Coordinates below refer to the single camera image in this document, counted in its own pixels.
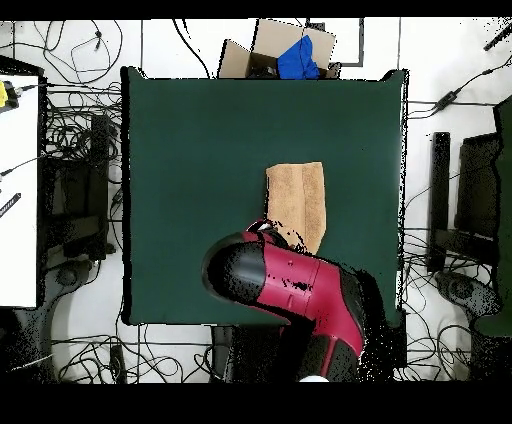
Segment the brown cardboard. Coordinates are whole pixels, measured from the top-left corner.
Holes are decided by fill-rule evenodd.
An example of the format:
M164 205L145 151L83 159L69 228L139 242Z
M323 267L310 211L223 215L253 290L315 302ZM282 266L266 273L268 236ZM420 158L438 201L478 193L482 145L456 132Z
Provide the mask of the brown cardboard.
M278 58L306 35L309 35L313 43L313 61L318 68L327 70L334 48L334 35L311 28L304 29L297 25L259 19L252 53Z
M224 42L219 78L245 78L251 53L231 40Z
M250 52L232 40L224 41L217 77L246 78L252 64L275 67L277 58L306 35L313 44L312 59L319 68L320 76L329 77L332 75L327 71L334 48L334 35L271 19L258 19Z

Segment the power adapter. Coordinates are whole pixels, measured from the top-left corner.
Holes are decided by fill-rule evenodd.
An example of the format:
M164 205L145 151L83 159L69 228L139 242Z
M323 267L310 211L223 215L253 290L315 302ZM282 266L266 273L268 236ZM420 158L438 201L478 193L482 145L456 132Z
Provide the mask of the power adapter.
M119 343L110 348L110 369L116 384L128 384L123 357L123 346Z

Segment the wire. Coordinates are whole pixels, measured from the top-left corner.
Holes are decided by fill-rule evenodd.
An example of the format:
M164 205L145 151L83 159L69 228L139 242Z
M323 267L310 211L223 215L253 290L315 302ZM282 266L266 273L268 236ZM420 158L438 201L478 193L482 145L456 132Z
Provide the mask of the wire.
M413 116L411 118L408 117L407 119L426 119L426 118L430 118L431 116L434 116L438 112L440 112L440 109L434 110L430 115L427 115L427 116L418 116L418 117Z
M201 65L203 65L203 68L204 68L204 71L206 72L206 78L210 78L210 73L208 72L208 68L206 67L206 65L204 64L203 62L203 59L201 59L199 57L199 55L194 51L194 49L190 46L190 44L188 44L187 40L185 40L185 37L183 37L183 34L181 33L180 29L178 28L178 24L176 23L176 19L173 19L172 20L172 23L174 24L174 28L176 28L176 32L178 33L178 35L180 36L181 38L181 41L183 41L185 43L185 45L188 47L188 49L192 52L192 54L197 58L197 60L199 60L199 62L201 63Z
M444 359L444 356L443 356L443 352L441 350L441 336L442 334L446 331L446 330L449 330L450 328L459 328L461 330L464 330L466 331L467 333L469 333L470 335L472 335L472 332L471 330L469 330L468 328L466 327L463 327L462 325L459 325L459 324L450 324L450 325L447 325L446 327L444 327L443 329L441 329L437 335L437 345L436 345L436 348L437 348L437 353L439 355L440 358ZM462 359L459 358L459 362L463 363L464 365L468 366L469 365L469 361L467 360L467 358L463 357ZM446 373L446 375L449 377L450 380L456 380L456 378L454 376L452 376L448 370L446 369L446 365L445 365L445 361L441 360L441 366L443 367L443 370L444 372Z
M441 97L441 99L439 99L435 104L434 106L429 109L429 110L425 110L425 111L413 111L411 113L408 114L407 116L407 119L426 119L426 118L430 118L431 116L434 116L436 113L444 110L446 107L448 107L449 105L453 104L455 102L455 100L457 99L457 96L459 95L459 93L467 86L469 85L471 82L475 81L476 79L480 78L481 76L484 76L484 75L489 75L489 74L492 74L493 72L499 70L499 69L502 69L504 68L505 66L509 66L510 65L510 60L512 59L512 54L507 58L507 60L500 66L496 66L495 68L490 68L490 69L486 69L485 71L482 71L481 73L479 73L478 75L475 75L474 77L470 78L468 81L466 81L463 85L461 85L460 87L458 87L456 90L454 91L449 91L448 93L446 93L443 97ZM419 117L410 117L413 113L418 113L418 112L430 112L430 111L433 111L432 113L430 113L429 115L427 116L419 116Z
M54 24L55 21L50 21L49 25L48 25L48 29L46 31L46 36L43 36L43 34L41 33L41 31L39 30L37 24L35 21L33 21L33 25L34 25L34 28L36 29L37 33L39 34L39 37L41 38L42 42L43 42L43 46L38 46L38 45L34 45L34 44L29 44L29 43L22 43L22 42L16 42L16 41L13 41L12 43L10 44L6 44L4 46L0 46L0 49L4 49L4 48L8 48L8 47L15 47L17 45L19 46L26 46L26 47L32 47L32 48L36 48L36 49L39 49L39 50L42 50L43 51L43 57L44 59L52 66L52 68L55 69L55 71L69 84L91 84L91 83L94 83L96 81L99 81L101 78L103 78L105 75L108 74L108 72L115 66L115 64L117 63L117 61L119 60L119 56L121 55L121 50L122 50L122 47L123 47L123 31L121 29L121 27L119 26L118 22L116 20L114 20L114 23L116 24L117 26L117 29L119 30L119 35L120 35L120 42L119 42L119 49L117 51L117 54L116 54L116 57L113 61L111 61L111 58L110 58L110 51L108 50L108 47L107 47L107 44L105 43L105 41L103 40L103 37L102 37L102 33L101 31L99 30L98 28L98 25L96 24L95 21L91 20L91 22L93 23L94 25L94 28L96 29L96 32L95 32L95 36L92 37L90 40L84 42L84 43L80 43L78 44L77 46L73 47L71 49L71 60L73 62L73 66L69 65L66 61L64 61L63 59L61 59L60 57L56 56L55 54L53 54L53 52L57 49L57 47L60 45L61 43L61 40L62 40L62 34L64 32L64 27L66 25L66 22L67 21L62 21L62 24L60 26L60 30L59 30L59 36L58 36L58 39L57 39L57 42L55 43L55 45L53 47L49 47L49 37L50 37L50 32L51 32L51 28L52 28L52 25ZM95 47L95 51L97 51L100 47L100 45L103 45L106 52L107 52L107 56L108 56L108 66L106 68L101 68L101 69L85 69L85 70L78 70L76 68L76 64L75 64L75 60L74 60L74 51L79 48L79 47L82 47L82 46L85 46L87 45L88 43L90 43L91 41L94 41L96 40L96 47ZM52 58L54 58L55 60L59 61L60 63L64 64L67 68L69 68L70 70L72 70L76 76L77 76L77 79L78 79L78 82L77 81L72 81L72 80L69 80L68 78L66 78L63 73L59 70L59 68L48 58L47 55L50 55ZM80 79L80 74L81 73L86 73L86 72L101 72L101 71L105 71L103 74L101 74L100 76L96 77L96 78L93 78L89 81L82 81Z

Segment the cable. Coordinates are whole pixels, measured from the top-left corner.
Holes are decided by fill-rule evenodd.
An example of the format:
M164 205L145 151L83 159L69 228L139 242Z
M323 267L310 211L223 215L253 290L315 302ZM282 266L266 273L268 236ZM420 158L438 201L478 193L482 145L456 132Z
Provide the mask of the cable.
M178 33L178 35L180 36L181 38L181 41L183 41L185 43L185 45L188 47L188 49L192 52L192 54L197 58L197 60L199 60L199 62L201 63L201 65L203 65L203 68L204 68L204 71L206 72L206 78L210 79L210 73L208 72L208 68L206 67L206 65L204 64L203 62L203 59L201 59L199 57L199 55L194 51L194 49L192 47L190 47L190 44L188 44L187 40L185 40L185 37L183 37L183 34L181 33L180 29L178 28L178 24L176 23L176 19L173 19L172 20L172 23L174 24L174 28L176 28L176 32Z
M474 169L470 169L470 170L468 170L468 171L462 172L462 174L468 174L468 173L470 173L470 172L476 172L476 171L479 171L479 170L481 170L481 169L488 168L489 166L491 166L491 165L484 165L484 166L480 166L480 167L478 167L478 168L474 168ZM457 174L452 175L451 177L449 177L449 178L448 178L448 180L449 180L449 181L450 181L450 180L453 180L454 178L457 178L457 177L458 177L458 176L460 176L460 175L461 175L461 173L460 173L460 172L458 172ZM426 193L426 192L427 192L427 191L429 191L431 188L432 188L432 186L430 185L430 186L428 186L425 190L420 191L418 194L416 194L416 195L415 195L415 196L413 196L411 199L409 199L409 201L408 201L408 202L406 203L406 205L405 205L404 213L405 213L405 211L407 210L407 208L409 207L410 203L411 203L414 199L416 199L417 197L421 196L423 193Z
M91 22L93 23L94 25L94 28L95 28L95 36L92 37L90 40L84 42L84 43L80 43L78 44L77 46L73 47L71 49L71 60L73 62L73 66L69 65L66 61L64 61L63 59L59 58L58 56L56 56L55 54L53 54L52 52L54 52L57 47L60 45L60 42L62 40L62 34L64 32L64 27L66 25L66 22L67 21L62 21L62 24L61 24L61 27L60 27L60 30L59 30L59 36L58 36L58 39L57 39L57 42L55 43L55 45L53 47L49 47L48 45L48 41L49 41L49 37L50 37L50 31L51 31L51 28L52 28L52 25L54 24L55 21L50 21L49 25L48 25L48 29L46 31L46 36L43 36L43 34L41 33L41 31L39 30L39 28L37 27L37 24L35 21L33 21L33 25L34 25L34 28L36 29L37 33L39 34L39 37L41 38L42 42L43 42L43 46L38 46L38 45L34 45L34 44L29 44L29 43L22 43L22 42L16 42L16 41L13 41L12 43L10 44L6 44L4 46L0 46L0 49L3 49L3 48L8 48L8 47L15 47L17 45L19 46L26 46L26 47L32 47L32 48L36 48L36 49L39 49L39 50L42 50L43 51L43 57L44 59L55 69L55 71L69 84L91 84L91 83L94 83L98 80L100 80L101 78L103 78L114 66L115 64L117 63L118 59L119 59L119 56L121 54L121 50L122 50L122 47L123 47L123 31L121 29L121 27L119 26L118 22L116 20L114 20L114 23L116 24L117 26L117 29L119 30L119 34L120 34L120 42L119 42L119 49L117 51L117 55L115 57L115 59L113 61L111 61L111 58L110 58L110 51L108 50L108 47L107 47L107 44L105 43L105 41L103 40L103 37L102 37L102 33L101 31L99 30L98 28L98 25L96 24L96 22L94 20L91 20ZM102 68L102 69L85 69L85 70L78 70L76 68L76 64L75 64L75 60L74 60L74 51L79 48L79 47L82 47L82 46L85 46L86 44L90 43L91 41L95 41L96 40L96 46L95 46L95 51L97 51L100 47L100 45L103 45L106 52L107 52L107 56L108 56L108 66L106 68ZM69 80L67 79L63 73L59 70L59 68L57 68L57 66L48 58L47 54L49 54L50 56L52 56L52 58L58 60L60 63L64 64L67 68L69 68L70 70L72 70L76 76L77 76L77 79L78 79L78 82L77 81L72 81L72 80ZM101 71L105 71L102 75L98 76L97 78L94 78L94 79L91 79L89 81L82 81L80 79L80 74L81 73L87 73L87 72L101 72Z
M444 362L444 357L442 356L442 350L441 350L441 336L442 334L446 331L446 330L449 330L450 328L459 328L459 329L462 329L464 331L466 331L467 333L469 333L470 335L472 335L472 332L471 330L469 330L468 328L466 327L463 327L462 325L459 325L459 324L450 324L450 325L447 325L446 327L442 328L439 333L437 334L437 353L439 355L439 357L441 358L441 366L443 367L443 370L444 372L446 373L446 375L450 378L450 380L456 380L455 377L453 377L449 372L448 370L446 369L446 365L445 365L445 362ZM469 365L469 361L467 361L467 358L464 357L463 360L460 360L459 359L459 362L463 363L464 365L468 366Z
M482 71L481 73L479 73L478 75L475 75L474 77L470 78L468 81L466 81L464 84L462 84L459 88L457 88L456 90L454 91L449 91L448 93L446 93L443 97L441 97L441 99L439 99L435 105L432 107L432 109L429 109L427 111L413 111L411 113L408 114L408 117L407 119L426 119L426 118L430 118L431 116L434 116L436 113L438 112L441 112L442 110L446 109L449 105L451 105L452 103L455 102L455 100L457 99L457 96L459 95L459 93L467 86L469 85L471 82L475 81L477 78L480 78L481 76L484 76L484 75L489 75L489 74L492 74L493 72L499 70L499 69L502 69L504 68L505 66L509 66L510 65L510 60L512 59L512 54L507 58L507 60L500 66L496 66L495 68L490 68L490 69L486 69L485 71ZM433 112L430 114L430 115L427 115L427 116L421 116L421 117L409 117L410 115L412 115L413 113L418 113L418 112L430 112L431 110L433 110Z

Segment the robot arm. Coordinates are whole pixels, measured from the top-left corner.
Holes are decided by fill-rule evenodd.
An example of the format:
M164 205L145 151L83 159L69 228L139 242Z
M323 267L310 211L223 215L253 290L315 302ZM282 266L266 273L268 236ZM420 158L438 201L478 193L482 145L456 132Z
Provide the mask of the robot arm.
M291 250L271 227L253 224L217 242L202 267L217 297L314 323L297 380L355 381L364 343L358 281L337 265Z

